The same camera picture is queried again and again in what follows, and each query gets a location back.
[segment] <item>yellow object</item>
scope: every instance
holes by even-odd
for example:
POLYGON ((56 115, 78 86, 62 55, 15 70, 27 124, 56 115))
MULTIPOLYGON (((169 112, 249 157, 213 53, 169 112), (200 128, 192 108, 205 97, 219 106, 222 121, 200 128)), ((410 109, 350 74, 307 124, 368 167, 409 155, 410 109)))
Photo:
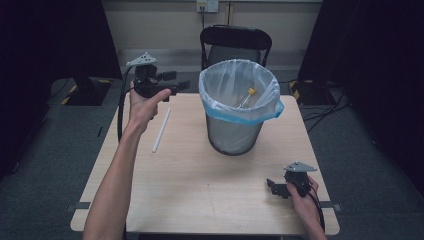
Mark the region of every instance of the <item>yellow object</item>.
POLYGON ((249 88, 249 90, 247 90, 249 92, 250 95, 255 95, 256 94, 256 90, 253 88, 249 88))

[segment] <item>hand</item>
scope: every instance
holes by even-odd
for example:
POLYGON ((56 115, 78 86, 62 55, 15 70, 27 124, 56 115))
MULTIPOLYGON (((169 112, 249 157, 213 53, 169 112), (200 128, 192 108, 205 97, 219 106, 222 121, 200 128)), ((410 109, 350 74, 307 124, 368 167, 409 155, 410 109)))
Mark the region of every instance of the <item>hand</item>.
POLYGON ((158 114, 158 103, 169 97, 169 95, 171 95, 171 90, 164 89, 152 98, 144 98, 134 89, 131 89, 128 125, 135 124, 136 128, 140 130, 140 133, 144 133, 149 121, 158 114))
MULTIPOLYGON (((315 189, 315 191, 318 191, 318 183, 315 182, 312 177, 308 176, 308 178, 309 182, 311 182, 312 188, 315 189)), ((311 189, 310 194, 315 199, 317 199, 316 192, 313 189, 311 189)), ((287 183, 287 190, 289 190, 292 196, 294 210, 302 220, 302 223, 308 231, 310 238, 326 239, 324 230, 321 228, 317 206, 315 205, 311 196, 307 194, 302 198, 292 183, 287 183)))

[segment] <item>table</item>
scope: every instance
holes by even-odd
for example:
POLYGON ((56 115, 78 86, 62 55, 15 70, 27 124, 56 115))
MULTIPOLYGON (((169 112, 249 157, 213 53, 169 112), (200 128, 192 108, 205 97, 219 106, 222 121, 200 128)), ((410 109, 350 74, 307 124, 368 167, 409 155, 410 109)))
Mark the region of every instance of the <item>table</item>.
MULTIPOLYGON (((317 160, 295 99, 281 96, 285 109, 265 121, 255 146, 241 156, 212 148, 198 94, 172 96, 159 104, 159 114, 142 135, 136 158, 127 231, 142 233, 301 235, 305 230, 290 199, 271 194, 269 178, 284 183, 283 166, 300 161, 320 185, 321 201, 329 201, 317 160), (156 153, 152 148, 171 108, 156 153)), ((124 110, 127 122, 129 103, 124 110)), ((81 202, 92 202, 116 150, 117 115, 112 121, 81 202)), ((326 234, 339 225, 332 208, 323 209, 326 234)), ((88 210, 77 209, 71 222, 83 231, 88 210)))

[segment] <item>wrist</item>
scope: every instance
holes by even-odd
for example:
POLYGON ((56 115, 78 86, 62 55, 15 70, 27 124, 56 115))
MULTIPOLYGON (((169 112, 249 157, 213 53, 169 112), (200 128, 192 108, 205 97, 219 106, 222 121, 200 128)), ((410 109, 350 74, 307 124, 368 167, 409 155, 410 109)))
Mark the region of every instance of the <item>wrist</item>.
POLYGON ((305 226, 306 231, 308 232, 308 236, 311 240, 327 239, 327 236, 325 236, 324 230, 322 229, 319 222, 305 221, 303 225, 305 226))
POLYGON ((147 126, 144 126, 139 121, 128 121, 127 126, 125 127, 125 132, 131 132, 137 135, 143 134, 144 131, 146 131, 147 126))
POLYGON ((122 133, 121 142, 138 142, 143 132, 140 124, 128 122, 122 133))

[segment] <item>gray carpet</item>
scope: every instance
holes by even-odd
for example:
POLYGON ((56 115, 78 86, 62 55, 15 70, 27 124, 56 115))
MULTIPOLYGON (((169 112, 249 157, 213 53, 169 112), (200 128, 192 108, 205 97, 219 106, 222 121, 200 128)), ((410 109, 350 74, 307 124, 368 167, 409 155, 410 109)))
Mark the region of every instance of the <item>gray carpet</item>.
MULTIPOLYGON (((179 73, 196 92, 198 72, 179 73)), ((279 81, 297 71, 274 71, 279 81)), ((19 170, 0 182, 0 239, 81 239, 70 227, 69 204, 78 202, 116 111, 120 81, 114 81, 102 106, 60 104, 73 81, 52 86, 45 123, 24 154, 19 170)), ((281 84, 282 94, 289 94, 281 84)), ((334 97, 340 96, 333 89, 334 97)), ((343 98, 342 105, 347 103, 343 98)), ((327 106, 302 106, 305 118, 327 106)), ((307 129, 319 118, 305 122, 307 129)), ((422 239, 424 201, 408 178, 376 148, 366 122, 345 107, 309 132, 341 227, 330 239, 422 239)))

